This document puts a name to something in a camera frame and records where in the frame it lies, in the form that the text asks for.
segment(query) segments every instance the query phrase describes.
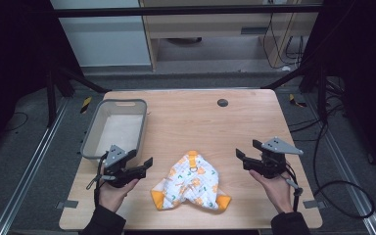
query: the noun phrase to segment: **gray carpet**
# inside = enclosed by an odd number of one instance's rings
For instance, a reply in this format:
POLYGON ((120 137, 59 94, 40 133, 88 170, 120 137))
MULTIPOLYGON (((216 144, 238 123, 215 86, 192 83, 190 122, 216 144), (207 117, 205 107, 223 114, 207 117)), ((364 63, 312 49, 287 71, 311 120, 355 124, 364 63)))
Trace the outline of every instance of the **gray carpet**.
MULTIPOLYGON (((112 89, 256 88, 280 78, 281 75, 281 73, 264 72, 185 75, 141 74, 120 78, 113 76, 93 77, 91 80, 96 80, 98 84, 112 89)), ((81 140, 90 123, 96 104, 103 97, 103 95, 97 94, 78 83, 73 82, 73 84, 76 89, 75 95, 72 99, 69 99, 66 115, 14 220, 11 229, 14 232, 17 230, 41 231, 37 234, 44 234, 42 231, 61 232, 58 222, 62 211, 56 209, 55 206, 68 196, 80 161, 81 140), (87 113, 82 115, 79 110, 83 100, 88 96, 91 96, 93 100, 87 113)), ((293 88, 289 86, 285 89, 294 90, 293 88)), ((288 124, 314 119, 309 108, 290 104, 288 92, 277 92, 277 95, 288 124)), ((19 101, 16 112, 27 114, 26 123, 16 130, 2 133, 0 140, 0 214, 10 200, 12 192, 20 181, 24 169, 27 167, 28 161, 45 131, 46 109, 45 90, 25 96, 19 101)), ((22 115, 14 115, 14 123, 11 123, 11 126, 17 126, 17 124, 23 122, 22 115)), ((361 182, 361 186, 371 194, 376 205, 376 165, 368 163, 365 150, 357 136, 354 135, 349 120, 343 117, 342 112, 330 116, 329 122, 329 129, 340 144, 347 161, 361 182)), ((295 128, 298 128, 298 126, 290 127, 291 130, 295 128)), ((315 125, 304 131, 293 133, 296 146, 305 152, 301 161, 312 190, 317 188, 313 181, 311 165, 315 143, 303 140, 315 139, 318 132, 319 127, 315 125)), ((317 155, 317 175, 321 184, 330 180, 341 179, 340 173, 331 159, 330 151, 323 140, 320 142, 317 155)), ((347 187, 332 186, 325 192, 346 211, 356 212, 347 187)), ((322 196, 318 196, 316 199, 324 201, 322 196)), ((362 220, 349 218, 330 205, 321 210, 321 214, 324 223, 321 228, 313 230, 313 234, 369 234, 362 220)), ((263 230, 262 234, 270 234, 270 231, 263 230)))

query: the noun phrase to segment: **black cable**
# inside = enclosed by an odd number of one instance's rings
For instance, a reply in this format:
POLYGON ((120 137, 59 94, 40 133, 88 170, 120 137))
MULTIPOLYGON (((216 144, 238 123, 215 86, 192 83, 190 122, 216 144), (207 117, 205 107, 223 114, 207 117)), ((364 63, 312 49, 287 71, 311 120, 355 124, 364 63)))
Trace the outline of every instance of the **black cable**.
POLYGON ((351 5, 348 7, 347 11, 344 13, 344 15, 341 17, 341 19, 338 21, 337 24, 329 31, 329 33, 323 38, 323 40, 317 45, 317 47, 312 50, 312 53, 308 55, 302 63, 305 63, 308 60, 312 60, 312 56, 316 54, 317 50, 325 44, 329 38, 333 35, 333 33, 337 30, 337 28, 341 25, 341 23, 344 21, 344 19, 350 14, 350 11, 353 9, 353 6, 355 5, 356 0, 352 0, 351 5))
POLYGON ((24 112, 14 112, 14 115, 24 115, 25 120, 23 121, 23 123, 19 124, 18 126, 10 128, 10 129, 4 129, 4 131, 13 131, 13 130, 19 129, 21 128, 21 126, 25 125, 26 122, 28 121, 28 115, 24 112))
POLYGON ((287 63, 287 62, 284 62, 284 61, 282 60, 282 57, 280 56, 279 47, 277 46, 277 41, 276 41, 276 38, 274 37, 274 31, 273 31, 273 26, 272 26, 272 20, 273 20, 273 13, 270 14, 270 20, 269 20, 269 22, 268 22, 267 30, 266 30, 266 32, 265 32, 265 34, 264 34, 264 37, 263 37, 263 51, 264 51, 264 54, 265 54, 265 56, 266 56, 266 59, 267 59, 267 61, 268 61, 268 64, 270 65, 270 67, 271 67, 272 69, 281 69, 281 68, 283 68, 284 66, 290 66, 290 65, 292 65, 293 63, 287 63), (271 62, 270 62, 270 60, 269 60, 269 58, 268 58, 268 54, 267 54, 267 52, 266 52, 266 50, 265 50, 265 37, 267 36, 267 33, 268 33, 268 31, 269 31, 270 28, 271 28, 271 33, 272 33, 272 35, 273 35, 273 41, 274 41, 274 44, 275 44, 275 46, 276 46, 277 56, 278 56, 279 59, 284 63, 284 65, 283 65, 282 67, 275 67, 275 66, 273 66, 273 65, 271 64, 271 62))
POLYGON ((315 179, 315 183, 316 183, 316 186, 318 187, 318 189, 315 191, 315 193, 313 194, 313 196, 316 196, 318 193, 321 193, 322 196, 335 208, 337 209, 339 212, 343 213, 344 215, 347 215, 349 217, 352 217, 352 218, 358 218, 358 219, 364 219, 364 218, 367 218, 369 216, 371 216, 374 212, 375 212, 375 205, 374 205, 374 201, 371 199, 371 197, 369 196, 369 194, 363 190, 361 187, 359 187, 358 185, 354 184, 354 183, 351 183, 351 182, 348 182, 348 181, 345 181, 345 180, 334 180, 334 181, 330 181, 328 183, 325 183, 324 185, 320 186, 319 184, 319 180, 318 180, 318 177, 317 177, 317 173, 316 173, 316 156, 317 156, 317 150, 318 150, 318 147, 319 147, 319 142, 320 142, 320 139, 321 139, 321 133, 323 132, 323 129, 328 125, 328 122, 325 122, 322 124, 322 127, 321 127, 321 131, 319 132, 319 135, 318 135, 318 138, 316 140, 316 144, 315 144, 315 150, 314 150, 314 153, 313 153, 313 176, 314 176, 314 179, 315 179), (330 186, 330 185, 333 185, 333 184, 349 184, 351 185, 352 187, 355 187, 357 189, 359 189, 362 193, 365 194, 365 196, 368 198, 368 201, 371 205, 371 211, 366 214, 366 215, 358 215, 358 214, 352 214, 352 213, 349 213, 345 210, 343 210, 342 208, 338 207, 336 204, 333 203, 333 201, 331 199, 329 199, 325 193, 322 191, 324 188, 330 186))
POLYGON ((310 121, 314 121, 314 120, 316 120, 316 118, 310 119, 310 120, 304 120, 304 121, 301 121, 301 122, 298 122, 298 123, 294 123, 294 124, 288 124, 288 126, 300 125, 300 124, 304 124, 304 123, 307 123, 307 122, 310 122, 310 121))
MULTIPOLYGON (((337 105, 336 107, 332 108, 331 110, 329 110, 327 112, 327 116, 330 116, 333 112, 336 112, 339 108, 341 108, 343 105, 337 105)), ((298 129, 294 129, 294 130, 291 130, 290 132, 293 133, 293 132, 298 132, 298 131, 301 131, 301 130, 305 130, 305 129, 308 129, 310 128, 311 126, 314 126, 315 124, 317 124, 318 122, 320 122, 321 119, 316 119, 314 122, 312 122, 311 124, 309 125, 306 125, 304 127, 301 127, 301 128, 298 128, 298 129)))

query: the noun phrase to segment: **wooden tabletop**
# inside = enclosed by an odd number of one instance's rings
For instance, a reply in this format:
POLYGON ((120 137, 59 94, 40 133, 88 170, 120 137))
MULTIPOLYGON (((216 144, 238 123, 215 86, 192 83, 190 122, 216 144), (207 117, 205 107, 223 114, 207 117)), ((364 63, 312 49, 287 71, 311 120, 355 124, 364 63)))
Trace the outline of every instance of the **wooden tabletop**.
MULTIPOLYGON (((277 215, 263 188, 242 168, 235 149, 260 158, 252 140, 265 142, 274 136, 293 145, 276 95, 262 89, 149 90, 109 92, 105 99, 143 99, 148 104, 141 164, 150 157, 154 165, 140 180, 117 212, 127 222, 125 229, 258 229, 269 228, 277 215), (225 99, 228 106, 217 101, 225 99), (150 190, 189 150, 196 150, 219 172, 219 188, 232 197, 226 211, 208 211, 188 201, 171 211, 158 211, 150 190)), ((286 155, 300 186, 299 211, 309 228, 322 219, 317 208, 305 209, 303 201, 313 200, 298 156, 286 155)), ((69 200, 76 209, 65 208, 60 227, 83 229, 94 211, 93 190, 86 190, 96 166, 82 159, 69 200)))

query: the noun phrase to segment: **black sleeve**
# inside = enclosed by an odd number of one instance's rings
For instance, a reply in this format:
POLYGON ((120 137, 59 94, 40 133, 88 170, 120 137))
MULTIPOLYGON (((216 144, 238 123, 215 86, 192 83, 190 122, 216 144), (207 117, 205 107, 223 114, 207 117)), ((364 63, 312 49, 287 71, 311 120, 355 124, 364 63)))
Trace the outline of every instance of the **black sleeve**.
POLYGON ((308 235, 304 217, 299 212, 279 213, 271 220, 273 235, 308 235))
POLYGON ((102 206, 98 206, 80 235, 120 235, 125 224, 124 218, 102 206))

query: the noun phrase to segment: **white cabinet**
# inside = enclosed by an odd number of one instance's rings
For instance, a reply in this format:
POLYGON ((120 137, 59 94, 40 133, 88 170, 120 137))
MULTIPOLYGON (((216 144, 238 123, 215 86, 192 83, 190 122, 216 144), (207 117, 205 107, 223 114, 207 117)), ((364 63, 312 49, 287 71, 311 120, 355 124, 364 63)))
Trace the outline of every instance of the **white cabinet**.
MULTIPOLYGON (((51 0, 54 9, 139 7, 137 0, 51 0)), ((151 66, 141 17, 60 18, 80 66, 151 66)))

